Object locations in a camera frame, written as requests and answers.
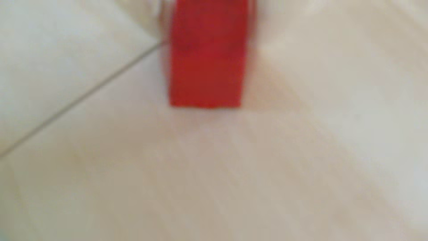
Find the white moving gripper finger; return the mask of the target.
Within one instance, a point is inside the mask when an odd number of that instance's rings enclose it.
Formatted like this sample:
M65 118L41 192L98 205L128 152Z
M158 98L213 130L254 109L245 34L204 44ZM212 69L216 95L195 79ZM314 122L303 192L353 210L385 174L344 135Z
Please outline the white moving gripper finger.
M315 13L313 0L259 0L254 7L251 48L297 45L297 28Z

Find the white fixed gripper finger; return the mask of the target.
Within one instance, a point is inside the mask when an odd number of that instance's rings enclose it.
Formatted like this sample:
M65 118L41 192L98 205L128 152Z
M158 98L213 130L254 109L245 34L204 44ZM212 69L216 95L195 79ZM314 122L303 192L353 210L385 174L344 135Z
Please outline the white fixed gripper finger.
M118 0L117 4L150 36L162 43L168 41L170 0Z

